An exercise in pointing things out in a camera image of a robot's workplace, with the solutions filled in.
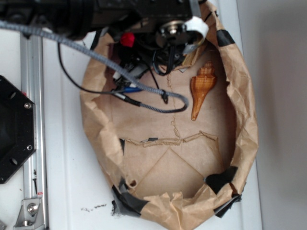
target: conch shell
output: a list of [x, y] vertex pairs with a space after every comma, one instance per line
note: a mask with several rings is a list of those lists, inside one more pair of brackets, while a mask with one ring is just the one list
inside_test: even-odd
[[191, 92], [193, 96], [192, 121], [196, 121], [207, 93], [216, 84], [216, 76], [213, 73], [213, 64], [211, 61], [208, 61], [205, 67], [199, 70], [198, 76], [193, 77], [191, 80]]

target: red cap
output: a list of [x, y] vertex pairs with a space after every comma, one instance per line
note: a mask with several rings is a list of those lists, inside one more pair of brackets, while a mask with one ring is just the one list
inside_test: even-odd
[[120, 39], [120, 43], [123, 46], [132, 48], [135, 41], [135, 36], [133, 33], [124, 33]]

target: gray braided cable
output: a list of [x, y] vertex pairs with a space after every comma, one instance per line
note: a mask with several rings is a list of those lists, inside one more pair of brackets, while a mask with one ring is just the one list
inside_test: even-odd
[[131, 83], [136, 85], [136, 87], [140, 88], [141, 90], [144, 90], [144, 91], [147, 91], [147, 92], [150, 92], [150, 93], [155, 93], [155, 94], [158, 94], [158, 95], [166, 94], [167, 96], [178, 98], [184, 103], [184, 106], [182, 108], [173, 109], [173, 110], [158, 109], [158, 108], [154, 108], [150, 105], [145, 105], [145, 104], [141, 104], [141, 107], [145, 107], [145, 108], [148, 108], [148, 109], [160, 112], [160, 113], [176, 113], [176, 112], [181, 112], [181, 111], [186, 110], [186, 108], [189, 105], [189, 101], [186, 97], [184, 97], [180, 94], [177, 94], [177, 93], [165, 92], [165, 91], [160, 90], [160, 89], [155, 89], [155, 88], [146, 86], [146, 85], [138, 82], [137, 80], [135, 80], [135, 78], [129, 72], [127, 72], [125, 69], [120, 67], [118, 64], [116, 64], [112, 60], [110, 60], [110, 59], [90, 50], [90, 49], [87, 49], [84, 46], [82, 46], [78, 43], [75, 43], [74, 41], [71, 41], [70, 39], [63, 37], [59, 34], [50, 33], [50, 32], [44, 31], [41, 28], [37, 28], [37, 27], [34, 27], [34, 26], [13, 24], [13, 23], [8, 23], [8, 22], [1, 21], [1, 20], [0, 20], [0, 29], [19, 31], [19, 32], [21, 32], [25, 35], [35, 35], [35, 36], [39, 36], [39, 37], [44, 37], [44, 38], [47, 38], [49, 40], [53, 40], [53, 41], [56, 41], [58, 43], [64, 44], [64, 45], [66, 45], [66, 46], [68, 46], [72, 49], [75, 49], [75, 50], [93, 58], [93, 59], [96, 59], [99, 62], [104, 63], [105, 65], [107, 65], [111, 69], [117, 71], [124, 78], [129, 80]]

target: crumpled brown paper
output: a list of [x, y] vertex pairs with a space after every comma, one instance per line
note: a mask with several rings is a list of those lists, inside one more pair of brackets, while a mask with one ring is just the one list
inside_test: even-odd
[[[183, 63], [182, 68], [188, 70], [156, 76], [160, 88], [180, 93], [192, 104], [190, 79], [206, 61], [213, 62], [217, 84], [207, 95], [196, 122], [190, 119], [191, 105], [182, 113], [158, 114], [112, 96], [81, 92], [84, 130], [110, 186], [118, 186], [124, 178], [133, 196], [149, 201], [141, 218], [171, 230], [196, 228], [233, 194], [241, 194], [258, 149], [254, 94], [243, 57], [236, 44], [218, 46], [216, 33], [224, 28], [214, 13], [216, 8], [207, 2], [201, 11], [203, 19], [211, 13], [206, 20], [210, 30], [207, 42]], [[96, 52], [116, 59], [113, 43], [105, 35]], [[92, 59], [83, 87], [113, 89], [112, 74]], [[141, 81], [154, 87], [149, 74]], [[147, 92], [131, 98], [160, 108], [181, 105], [172, 98], [164, 105], [160, 96]], [[120, 138], [126, 140], [124, 152]], [[158, 140], [146, 141], [149, 138]], [[203, 178], [230, 165], [238, 167], [233, 181], [215, 194]]]

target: black hexagonal plate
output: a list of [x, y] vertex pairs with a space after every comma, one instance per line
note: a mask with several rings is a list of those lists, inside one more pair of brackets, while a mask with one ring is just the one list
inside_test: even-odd
[[0, 76], [0, 184], [34, 151], [34, 103]]

